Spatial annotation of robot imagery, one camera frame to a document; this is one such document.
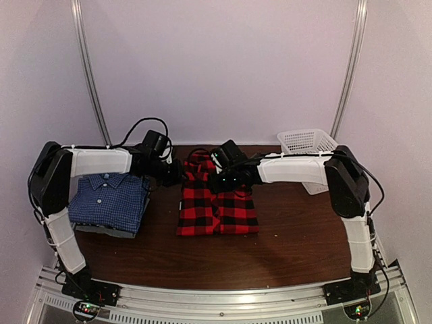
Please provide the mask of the red black plaid shirt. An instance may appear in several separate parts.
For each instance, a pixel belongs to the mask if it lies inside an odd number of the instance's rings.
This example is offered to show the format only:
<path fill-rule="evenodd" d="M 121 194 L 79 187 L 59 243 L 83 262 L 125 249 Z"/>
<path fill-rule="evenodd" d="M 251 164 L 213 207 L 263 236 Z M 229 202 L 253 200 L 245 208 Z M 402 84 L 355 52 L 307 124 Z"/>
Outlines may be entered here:
<path fill-rule="evenodd" d="M 259 232 L 259 222 L 251 193 L 245 188 L 213 194 L 209 177 L 217 166 L 204 148 L 192 150 L 184 161 L 178 236 L 216 234 L 247 235 Z"/>

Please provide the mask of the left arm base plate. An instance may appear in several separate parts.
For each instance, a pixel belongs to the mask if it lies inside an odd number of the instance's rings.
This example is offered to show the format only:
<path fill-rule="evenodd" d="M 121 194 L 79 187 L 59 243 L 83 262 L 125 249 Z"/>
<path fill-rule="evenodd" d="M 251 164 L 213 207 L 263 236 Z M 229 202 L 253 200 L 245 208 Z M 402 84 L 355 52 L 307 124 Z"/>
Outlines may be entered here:
<path fill-rule="evenodd" d="M 90 285 L 79 285 L 67 280 L 61 293 L 76 299 L 89 301 L 102 306 L 116 306 L 120 287 L 117 284 L 90 280 Z"/>

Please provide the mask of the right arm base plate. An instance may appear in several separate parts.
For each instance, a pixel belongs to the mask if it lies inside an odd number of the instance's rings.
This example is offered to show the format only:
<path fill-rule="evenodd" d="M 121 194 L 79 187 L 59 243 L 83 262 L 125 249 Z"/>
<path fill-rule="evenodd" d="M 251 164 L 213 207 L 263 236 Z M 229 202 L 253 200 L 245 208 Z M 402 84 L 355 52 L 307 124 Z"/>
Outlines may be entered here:
<path fill-rule="evenodd" d="M 380 293 L 381 287 L 375 279 L 354 279 L 327 283 L 323 286 L 327 305 L 366 299 L 371 294 Z"/>

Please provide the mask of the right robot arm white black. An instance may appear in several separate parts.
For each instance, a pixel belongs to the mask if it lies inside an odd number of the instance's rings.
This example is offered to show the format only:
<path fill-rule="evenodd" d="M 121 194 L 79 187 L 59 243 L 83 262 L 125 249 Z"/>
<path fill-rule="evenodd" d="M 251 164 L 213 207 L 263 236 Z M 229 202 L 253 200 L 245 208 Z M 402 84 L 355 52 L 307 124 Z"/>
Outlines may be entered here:
<path fill-rule="evenodd" d="M 350 297 L 360 298 L 374 282 L 375 228 L 370 208 L 369 175 L 351 150 L 339 145 L 319 153 L 269 153 L 247 157 L 232 141 L 213 149 L 216 172 L 209 176 L 213 194 L 277 182 L 309 182 L 327 187 L 331 207 L 345 227 L 350 248 Z"/>

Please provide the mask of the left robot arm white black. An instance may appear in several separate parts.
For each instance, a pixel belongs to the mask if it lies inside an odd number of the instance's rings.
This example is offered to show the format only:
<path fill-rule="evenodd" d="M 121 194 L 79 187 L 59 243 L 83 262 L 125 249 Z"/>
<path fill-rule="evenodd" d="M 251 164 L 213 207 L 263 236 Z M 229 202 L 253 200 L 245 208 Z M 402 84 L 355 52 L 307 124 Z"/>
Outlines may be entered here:
<path fill-rule="evenodd" d="M 30 202 L 58 254 L 66 284 L 83 300 L 97 285 L 72 224 L 135 235 L 149 197 L 148 179 L 169 187 L 183 180 L 182 164 L 142 144 L 74 147 L 48 142 L 28 178 Z"/>

